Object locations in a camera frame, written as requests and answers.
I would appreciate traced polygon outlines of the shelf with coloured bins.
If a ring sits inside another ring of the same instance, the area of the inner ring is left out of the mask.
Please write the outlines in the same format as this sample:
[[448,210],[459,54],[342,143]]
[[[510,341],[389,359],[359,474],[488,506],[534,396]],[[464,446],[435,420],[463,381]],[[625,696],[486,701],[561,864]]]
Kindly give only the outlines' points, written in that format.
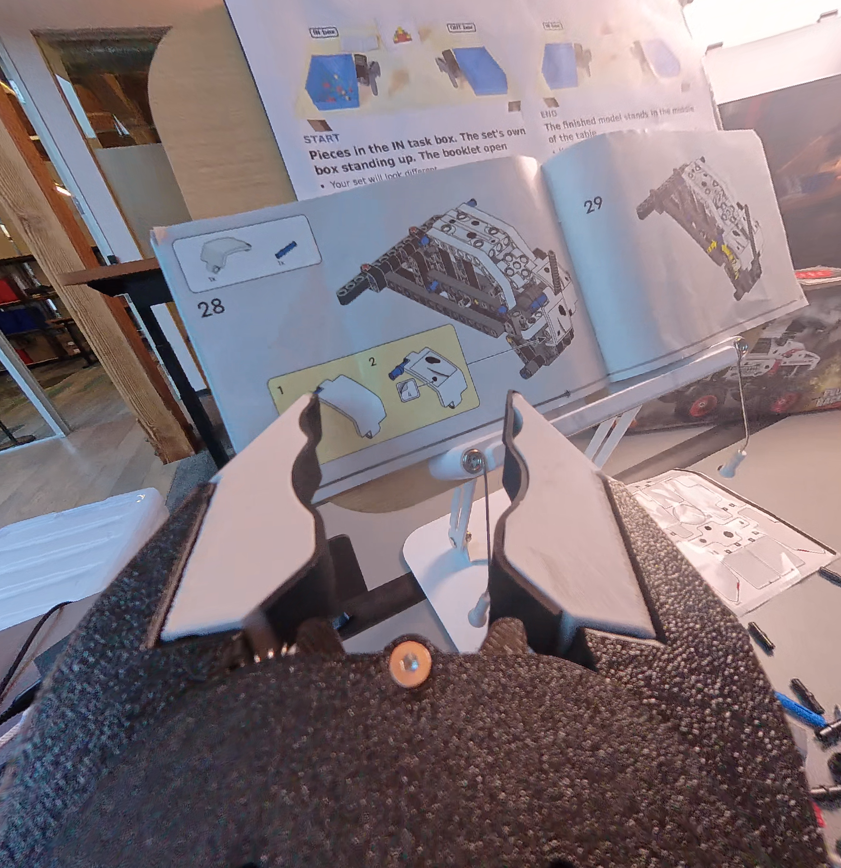
[[0,331],[27,367],[98,362],[32,255],[0,259]]

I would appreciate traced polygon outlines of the grey desk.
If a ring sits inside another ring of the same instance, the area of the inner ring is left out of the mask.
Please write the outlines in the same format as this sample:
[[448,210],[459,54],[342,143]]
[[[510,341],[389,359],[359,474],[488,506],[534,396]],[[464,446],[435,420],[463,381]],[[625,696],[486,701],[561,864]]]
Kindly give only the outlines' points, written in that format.
[[[841,410],[754,425],[747,458],[735,477],[718,476],[740,442],[740,426],[631,433],[603,470],[634,483],[672,469],[701,472],[838,552],[841,575]],[[347,535],[370,589],[408,571],[407,537],[450,512],[452,486],[424,467],[410,468],[338,495],[319,506],[328,537]],[[774,643],[772,655],[753,644],[776,690],[800,679],[828,713],[841,707],[841,587],[813,575],[740,618]]]

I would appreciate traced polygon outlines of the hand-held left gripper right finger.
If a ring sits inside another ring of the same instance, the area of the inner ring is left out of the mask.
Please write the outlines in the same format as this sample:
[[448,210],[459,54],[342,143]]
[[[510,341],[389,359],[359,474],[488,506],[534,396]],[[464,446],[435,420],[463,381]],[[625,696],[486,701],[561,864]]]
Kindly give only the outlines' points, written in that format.
[[509,503],[491,537],[491,623],[518,620],[528,638],[658,638],[606,476],[514,390],[502,441]]

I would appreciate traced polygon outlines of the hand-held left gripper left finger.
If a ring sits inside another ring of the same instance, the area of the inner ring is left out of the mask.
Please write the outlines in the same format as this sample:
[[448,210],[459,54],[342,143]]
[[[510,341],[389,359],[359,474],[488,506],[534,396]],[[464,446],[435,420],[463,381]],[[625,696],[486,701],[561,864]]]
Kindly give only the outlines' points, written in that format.
[[328,543],[313,505],[320,440],[319,397],[301,395],[204,486],[161,643],[237,629],[250,643],[296,643],[304,623],[328,618]]

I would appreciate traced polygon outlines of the white sticker sheet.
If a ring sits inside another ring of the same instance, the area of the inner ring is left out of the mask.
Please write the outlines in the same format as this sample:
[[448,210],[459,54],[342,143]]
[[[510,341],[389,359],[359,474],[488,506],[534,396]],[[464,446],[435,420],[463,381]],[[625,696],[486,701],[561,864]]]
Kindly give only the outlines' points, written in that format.
[[708,586],[742,616],[839,558],[838,552],[699,472],[627,484]]

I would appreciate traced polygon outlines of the pile of small brick parts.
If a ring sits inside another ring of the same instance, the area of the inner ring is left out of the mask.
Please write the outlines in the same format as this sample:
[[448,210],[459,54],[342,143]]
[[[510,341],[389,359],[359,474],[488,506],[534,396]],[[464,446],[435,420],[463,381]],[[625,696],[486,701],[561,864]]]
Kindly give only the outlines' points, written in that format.
[[795,746],[801,756],[818,830],[827,847],[827,864],[841,866],[841,707],[818,713],[792,695],[777,691]]

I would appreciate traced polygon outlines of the instruction booklet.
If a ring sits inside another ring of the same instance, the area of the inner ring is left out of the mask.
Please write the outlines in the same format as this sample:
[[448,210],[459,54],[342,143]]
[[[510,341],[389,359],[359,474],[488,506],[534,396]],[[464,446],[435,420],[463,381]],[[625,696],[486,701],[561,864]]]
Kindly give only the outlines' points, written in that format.
[[158,227],[152,247],[236,452],[322,404],[352,487],[806,305],[752,131],[594,136]]

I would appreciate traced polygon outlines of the dark standing table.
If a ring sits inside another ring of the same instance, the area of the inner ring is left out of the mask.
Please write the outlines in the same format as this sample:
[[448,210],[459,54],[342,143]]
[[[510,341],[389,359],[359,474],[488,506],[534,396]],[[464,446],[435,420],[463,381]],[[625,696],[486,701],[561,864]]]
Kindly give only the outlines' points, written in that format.
[[188,379],[188,371],[195,370],[198,378],[203,381],[202,371],[188,350],[177,325],[172,325],[169,334],[164,332],[163,324],[174,321],[168,309],[173,298],[157,259],[96,266],[60,274],[59,279],[65,286],[87,285],[104,296],[128,298],[137,321],[144,328],[153,351],[169,381],[176,388],[190,421],[202,438],[202,444],[209,451],[216,468],[219,470],[227,464],[230,461],[228,452],[199,398],[199,393],[206,392],[209,387],[202,383],[200,388],[196,388]]

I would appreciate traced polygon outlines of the printed task sheet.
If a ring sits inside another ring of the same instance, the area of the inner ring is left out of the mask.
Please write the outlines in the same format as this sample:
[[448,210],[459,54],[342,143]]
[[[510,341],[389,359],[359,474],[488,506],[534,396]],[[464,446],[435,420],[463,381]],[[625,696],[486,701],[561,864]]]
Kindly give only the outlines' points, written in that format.
[[229,1],[296,198],[717,126],[676,1]]

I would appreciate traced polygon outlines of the toy truck set box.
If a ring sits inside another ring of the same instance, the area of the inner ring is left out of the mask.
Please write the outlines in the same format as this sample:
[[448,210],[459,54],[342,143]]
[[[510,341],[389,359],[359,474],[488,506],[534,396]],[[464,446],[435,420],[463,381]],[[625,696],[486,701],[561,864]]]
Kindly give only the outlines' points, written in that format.
[[807,306],[745,337],[730,366],[643,405],[632,432],[841,409],[841,267],[796,272]]

